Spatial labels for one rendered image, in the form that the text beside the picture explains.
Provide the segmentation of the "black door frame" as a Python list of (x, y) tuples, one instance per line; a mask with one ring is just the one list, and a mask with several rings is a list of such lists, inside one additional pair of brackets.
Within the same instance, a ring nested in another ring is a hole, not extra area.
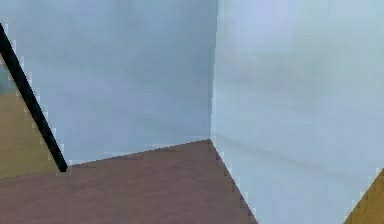
[(7, 28), (0, 23), (0, 55), (2, 56), (18, 91), (26, 103), (28, 112), (36, 123), (58, 170), (60, 172), (66, 172), (68, 169), (67, 162), (65, 161), (55, 136), (49, 127), (39, 102), (33, 93), (31, 85), (21, 67), (20, 61), (16, 56), (13, 45), (7, 36), (6, 30)]

